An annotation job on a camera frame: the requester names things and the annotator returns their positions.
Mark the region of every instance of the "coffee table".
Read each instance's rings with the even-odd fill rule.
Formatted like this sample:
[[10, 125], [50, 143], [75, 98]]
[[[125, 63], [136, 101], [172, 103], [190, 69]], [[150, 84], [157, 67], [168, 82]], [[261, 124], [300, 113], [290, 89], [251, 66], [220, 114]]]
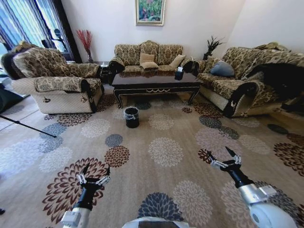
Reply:
[[172, 94], [172, 93], [192, 93], [188, 104], [191, 104], [195, 96], [200, 91], [200, 83], [194, 75], [184, 73], [182, 80], [175, 80], [175, 75], [171, 76], [121, 76], [114, 77], [114, 96], [118, 101], [118, 108], [123, 107], [121, 95], [140, 94]]

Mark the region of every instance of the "floor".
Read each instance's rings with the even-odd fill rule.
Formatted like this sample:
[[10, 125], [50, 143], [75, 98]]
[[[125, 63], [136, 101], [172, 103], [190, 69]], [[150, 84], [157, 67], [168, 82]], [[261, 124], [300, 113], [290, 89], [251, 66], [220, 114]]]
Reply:
[[42, 114], [32, 97], [4, 115], [43, 129], [53, 139], [0, 119], [0, 227], [62, 227], [77, 201], [75, 175], [111, 181], [95, 194], [89, 227], [119, 228], [143, 216], [186, 221], [193, 227], [253, 228], [228, 174], [206, 156], [242, 156], [242, 171], [256, 185], [271, 184], [270, 201], [304, 227], [304, 117], [275, 113], [227, 119], [203, 97], [124, 97], [140, 109], [140, 125], [127, 128], [123, 110], [106, 88], [95, 114]]

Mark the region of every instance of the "tissue box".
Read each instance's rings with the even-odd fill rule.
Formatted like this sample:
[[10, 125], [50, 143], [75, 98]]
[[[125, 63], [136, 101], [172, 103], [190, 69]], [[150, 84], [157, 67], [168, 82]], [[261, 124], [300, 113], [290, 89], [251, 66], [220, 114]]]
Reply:
[[176, 71], [175, 72], [175, 80], [182, 80], [182, 76], [184, 75], [184, 72], [183, 71]]

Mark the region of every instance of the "trash can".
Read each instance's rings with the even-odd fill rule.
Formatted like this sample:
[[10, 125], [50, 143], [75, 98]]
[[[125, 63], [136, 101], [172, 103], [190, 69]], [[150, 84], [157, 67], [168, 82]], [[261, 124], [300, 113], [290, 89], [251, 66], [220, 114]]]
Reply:
[[138, 108], [136, 107], [127, 107], [123, 114], [126, 120], [126, 125], [129, 128], [135, 128], [139, 125], [139, 115], [138, 115]]

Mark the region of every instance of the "white wall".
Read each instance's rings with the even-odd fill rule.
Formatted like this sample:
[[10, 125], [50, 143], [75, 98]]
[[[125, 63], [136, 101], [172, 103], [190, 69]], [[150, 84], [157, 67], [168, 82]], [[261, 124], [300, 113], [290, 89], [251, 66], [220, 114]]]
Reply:
[[304, 53], [304, 0], [246, 0], [225, 49], [272, 41]]
[[[63, 0], [63, 6], [83, 61], [84, 48], [77, 29], [93, 33], [95, 61], [114, 57], [116, 44], [140, 44], [148, 39], [161, 44], [181, 44], [184, 53], [202, 58], [211, 35], [230, 36], [245, 0], [166, 0], [164, 26], [135, 25], [135, 0]], [[224, 45], [214, 52], [218, 56]]]

